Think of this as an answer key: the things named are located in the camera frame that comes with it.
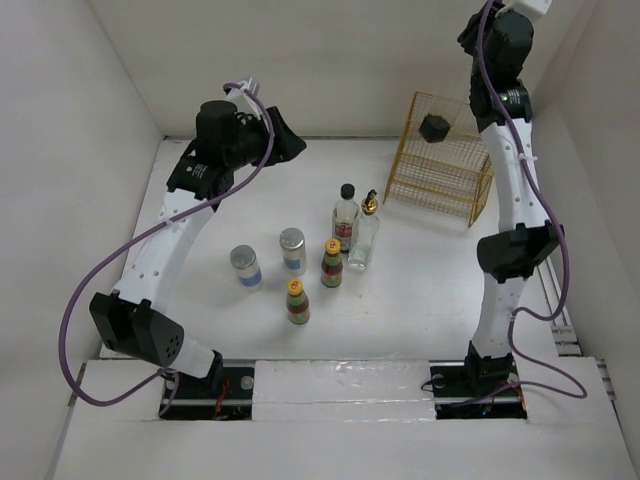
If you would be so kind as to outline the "dark liquid square bottle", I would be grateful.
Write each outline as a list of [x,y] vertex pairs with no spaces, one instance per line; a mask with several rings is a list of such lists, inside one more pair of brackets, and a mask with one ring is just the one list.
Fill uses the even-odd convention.
[[421,93],[420,136],[430,144],[463,141],[476,135],[468,105],[460,100]]

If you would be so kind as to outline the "clear square oil bottle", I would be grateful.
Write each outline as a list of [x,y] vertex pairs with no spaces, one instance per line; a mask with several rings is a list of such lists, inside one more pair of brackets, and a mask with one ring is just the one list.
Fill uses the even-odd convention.
[[377,210],[377,192],[371,189],[361,203],[362,215],[358,220],[357,232],[353,237],[348,255],[348,264],[360,271],[367,268],[374,252],[380,227]]

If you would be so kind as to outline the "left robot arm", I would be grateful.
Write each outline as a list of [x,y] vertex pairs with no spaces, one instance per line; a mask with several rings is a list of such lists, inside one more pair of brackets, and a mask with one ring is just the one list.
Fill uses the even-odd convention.
[[222,387],[221,356],[188,338],[166,312],[188,252],[216,210],[210,200],[230,191],[239,169],[287,162],[305,149],[277,107],[267,113],[272,131],[259,114],[243,112],[233,102],[201,105],[196,137],[167,181],[159,232],[142,242],[112,292],[95,294],[89,306],[108,349],[186,374],[190,387],[205,397]]

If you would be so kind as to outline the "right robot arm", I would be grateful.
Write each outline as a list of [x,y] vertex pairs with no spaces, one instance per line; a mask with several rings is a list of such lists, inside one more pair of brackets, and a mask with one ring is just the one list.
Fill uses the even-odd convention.
[[549,7],[547,1],[488,1],[458,37],[473,59],[470,107],[493,165],[499,205],[497,233],[477,245],[484,293],[459,379],[470,397],[489,394],[508,379],[509,329],[526,282],[563,242],[562,227],[537,197],[532,107],[519,79],[533,24]]

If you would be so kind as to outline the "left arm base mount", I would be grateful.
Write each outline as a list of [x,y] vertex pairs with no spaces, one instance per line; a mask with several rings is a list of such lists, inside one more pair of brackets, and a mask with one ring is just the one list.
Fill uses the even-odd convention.
[[255,360],[225,360],[221,380],[211,390],[203,379],[184,374],[178,384],[165,379],[159,405],[162,420],[244,421],[252,418]]

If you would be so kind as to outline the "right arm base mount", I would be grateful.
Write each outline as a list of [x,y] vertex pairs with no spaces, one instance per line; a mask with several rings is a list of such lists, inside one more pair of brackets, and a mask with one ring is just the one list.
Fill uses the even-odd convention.
[[519,387],[495,393],[519,379],[511,362],[506,373],[473,384],[463,361],[436,361],[430,364],[430,376],[421,385],[433,396],[437,420],[526,420],[528,414]]

